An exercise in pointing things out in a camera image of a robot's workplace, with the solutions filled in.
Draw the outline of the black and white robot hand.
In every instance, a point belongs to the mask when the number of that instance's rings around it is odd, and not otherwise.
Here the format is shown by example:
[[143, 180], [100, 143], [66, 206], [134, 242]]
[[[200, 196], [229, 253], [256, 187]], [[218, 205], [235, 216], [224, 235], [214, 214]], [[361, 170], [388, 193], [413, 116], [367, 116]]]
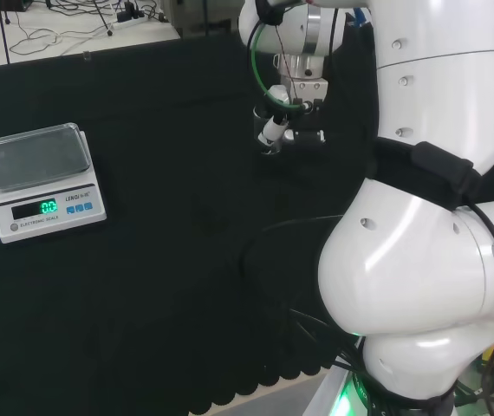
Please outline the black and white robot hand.
[[285, 109], [268, 101], [253, 109], [253, 136], [262, 154], [275, 155], [288, 147], [316, 148], [326, 143], [322, 122], [328, 82], [324, 79], [293, 80], [270, 88], [272, 97], [283, 104], [301, 105]]

